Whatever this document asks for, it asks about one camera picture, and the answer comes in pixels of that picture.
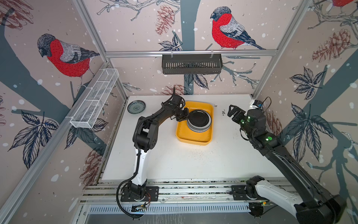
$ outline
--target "mounting plate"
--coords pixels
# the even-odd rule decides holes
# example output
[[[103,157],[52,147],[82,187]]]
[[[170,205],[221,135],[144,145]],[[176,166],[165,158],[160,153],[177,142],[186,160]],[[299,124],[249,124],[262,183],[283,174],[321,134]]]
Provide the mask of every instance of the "mounting plate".
[[[158,201],[158,194],[159,194],[159,187],[147,187],[146,193],[149,193],[150,195],[150,201]],[[134,200],[129,194],[128,187],[124,188],[124,194],[121,196],[121,202],[139,202]],[[140,202],[149,201],[149,198],[147,196],[144,197],[144,199]]]

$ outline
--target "vent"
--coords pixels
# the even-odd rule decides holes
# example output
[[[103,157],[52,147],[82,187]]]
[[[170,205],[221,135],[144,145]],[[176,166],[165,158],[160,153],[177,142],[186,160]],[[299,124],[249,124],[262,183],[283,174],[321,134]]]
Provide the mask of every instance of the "vent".
[[[223,67],[221,54],[164,54],[162,69],[165,75],[219,74]]]
[[[130,212],[133,204],[123,204]],[[151,204],[146,214],[179,214],[179,213],[238,213],[251,212],[247,202],[230,203],[191,203],[191,204]],[[91,205],[89,214],[122,214],[118,205]]]

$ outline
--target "yellow tray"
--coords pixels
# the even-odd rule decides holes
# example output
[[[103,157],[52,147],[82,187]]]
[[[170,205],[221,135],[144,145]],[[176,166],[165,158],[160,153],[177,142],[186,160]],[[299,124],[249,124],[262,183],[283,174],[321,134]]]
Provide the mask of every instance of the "yellow tray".
[[[207,131],[197,133],[189,129],[186,120],[181,121],[178,122],[178,126],[176,127],[176,137],[179,139],[179,141],[189,144],[200,146],[209,144],[213,139],[214,107],[211,104],[195,101],[186,101],[185,107],[189,109],[189,112],[193,110],[206,111],[211,116],[211,126]]]

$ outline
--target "stack of plates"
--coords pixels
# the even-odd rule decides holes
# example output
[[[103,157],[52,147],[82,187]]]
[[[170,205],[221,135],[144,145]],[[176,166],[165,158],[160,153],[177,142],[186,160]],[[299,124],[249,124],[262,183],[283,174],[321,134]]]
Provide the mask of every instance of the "stack of plates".
[[[187,125],[193,132],[205,132],[211,126],[211,117],[204,110],[193,110],[189,113]]]

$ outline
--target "black basket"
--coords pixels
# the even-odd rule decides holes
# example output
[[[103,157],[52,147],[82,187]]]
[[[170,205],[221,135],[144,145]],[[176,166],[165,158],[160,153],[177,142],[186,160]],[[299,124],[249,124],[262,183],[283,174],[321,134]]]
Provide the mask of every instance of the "black basket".
[[[219,74],[223,67],[221,54],[164,54],[163,74]]]

